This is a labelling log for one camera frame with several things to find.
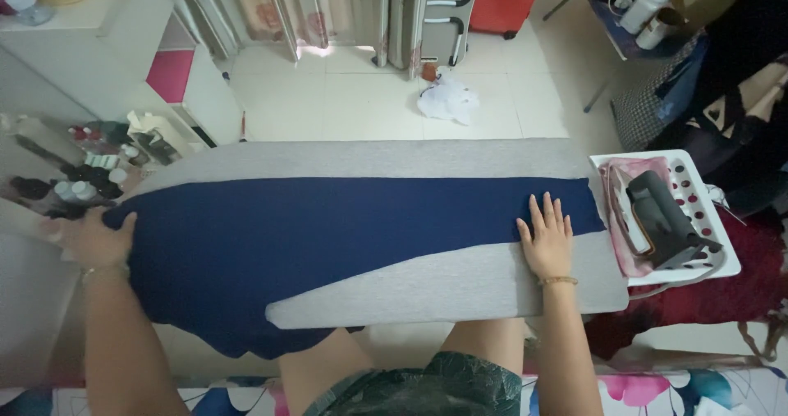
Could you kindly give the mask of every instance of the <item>ironing board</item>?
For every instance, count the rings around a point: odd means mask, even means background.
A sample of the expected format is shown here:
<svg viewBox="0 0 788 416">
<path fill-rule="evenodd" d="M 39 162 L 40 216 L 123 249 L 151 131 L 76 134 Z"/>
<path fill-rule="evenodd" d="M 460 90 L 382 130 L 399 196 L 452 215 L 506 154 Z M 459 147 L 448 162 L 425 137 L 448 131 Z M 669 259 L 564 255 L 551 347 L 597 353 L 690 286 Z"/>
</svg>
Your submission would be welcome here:
<svg viewBox="0 0 788 416">
<path fill-rule="evenodd" d="M 145 179 L 134 195 L 229 179 L 524 176 L 588 177 L 601 209 L 596 171 L 570 139 L 246 142 L 176 162 Z M 577 236 L 573 258 L 581 312 L 626 307 L 626 281 L 606 231 Z M 540 292 L 517 242 L 413 258 L 274 302 L 266 310 L 280 329 L 538 314 Z"/>
</svg>

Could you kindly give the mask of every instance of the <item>white cabinet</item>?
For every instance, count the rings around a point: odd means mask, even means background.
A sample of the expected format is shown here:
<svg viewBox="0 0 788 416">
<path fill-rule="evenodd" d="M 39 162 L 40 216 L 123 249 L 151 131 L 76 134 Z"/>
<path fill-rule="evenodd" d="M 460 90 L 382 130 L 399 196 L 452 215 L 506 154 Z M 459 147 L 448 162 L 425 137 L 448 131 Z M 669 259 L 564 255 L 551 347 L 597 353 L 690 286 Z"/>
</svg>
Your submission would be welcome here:
<svg viewBox="0 0 788 416">
<path fill-rule="evenodd" d="M 173 15 L 172 0 L 84 0 L 57 7 L 55 17 L 38 27 L 27 27 L 14 18 L 0 16 L 0 48 L 59 89 L 94 119 L 121 120 L 132 110 L 151 112 L 173 123 L 187 142 L 203 140 L 192 127 L 202 128 L 218 145 L 237 142 L 227 131 L 241 130 L 241 109 L 222 74 L 213 67 L 204 47 L 191 39 L 197 72 L 189 73 L 188 87 L 208 89 L 205 103 L 184 110 L 163 99 L 146 82 L 157 52 L 168 48 L 172 35 L 191 37 Z M 212 71 L 206 69 L 205 60 Z M 13 80 L 2 83 L 14 85 Z M 0 107 L 4 101 L 0 93 Z M 218 113 L 223 121 L 217 123 Z M 60 117 L 70 122 L 64 112 Z"/>
</svg>

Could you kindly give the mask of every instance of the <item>navy blue fabric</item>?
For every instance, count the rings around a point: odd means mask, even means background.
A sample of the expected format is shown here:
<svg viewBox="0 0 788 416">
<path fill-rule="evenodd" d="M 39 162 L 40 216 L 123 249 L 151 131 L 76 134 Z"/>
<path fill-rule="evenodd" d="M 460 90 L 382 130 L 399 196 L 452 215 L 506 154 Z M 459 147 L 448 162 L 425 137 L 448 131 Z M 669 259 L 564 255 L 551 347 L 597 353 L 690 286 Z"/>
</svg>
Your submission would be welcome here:
<svg viewBox="0 0 788 416">
<path fill-rule="evenodd" d="M 105 213 L 139 217 L 128 264 L 153 322 L 230 357 L 310 348 L 330 329 L 282 331 L 266 306 L 426 254 L 519 240 L 528 197 L 549 190 L 576 235 L 603 231 L 588 179 L 285 178 L 187 183 Z"/>
</svg>

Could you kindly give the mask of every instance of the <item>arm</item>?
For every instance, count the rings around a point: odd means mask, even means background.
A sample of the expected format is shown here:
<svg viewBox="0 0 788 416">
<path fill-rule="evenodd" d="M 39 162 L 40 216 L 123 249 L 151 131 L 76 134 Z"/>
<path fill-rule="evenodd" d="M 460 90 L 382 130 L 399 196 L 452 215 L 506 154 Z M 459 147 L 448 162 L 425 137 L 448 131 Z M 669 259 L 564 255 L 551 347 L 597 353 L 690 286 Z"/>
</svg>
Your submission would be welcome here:
<svg viewBox="0 0 788 416">
<path fill-rule="evenodd" d="M 529 201 L 534 237 L 517 219 L 522 249 L 531 270 L 540 280 L 568 277 L 571 270 L 572 226 L 561 213 L 561 201 L 545 193 L 545 213 L 536 198 Z M 542 414 L 602 415 L 586 331 L 575 301 L 575 285 L 567 282 L 544 286 L 544 317 L 540 334 L 539 405 Z"/>
<path fill-rule="evenodd" d="M 96 416 L 187 416 L 151 322 L 128 285 L 124 266 L 136 214 L 113 231 L 103 209 L 83 219 L 72 250 L 87 270 L 87 401 Z"/>
</svg>

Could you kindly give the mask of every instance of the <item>red suitcase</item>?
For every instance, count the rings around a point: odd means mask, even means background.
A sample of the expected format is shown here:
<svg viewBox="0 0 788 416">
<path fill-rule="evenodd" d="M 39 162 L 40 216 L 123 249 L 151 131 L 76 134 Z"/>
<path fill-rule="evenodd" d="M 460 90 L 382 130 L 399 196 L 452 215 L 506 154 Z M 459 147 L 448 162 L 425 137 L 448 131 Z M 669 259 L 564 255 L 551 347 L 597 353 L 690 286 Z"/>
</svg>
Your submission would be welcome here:
<svg viewBox="0 0 788 416">
<path fill-rule="evenodd" d="M 476 0 L 470 13 L 470 29 L 501 33 L 513 39 L 531 12 L 535 0 Z"/>
</svg>

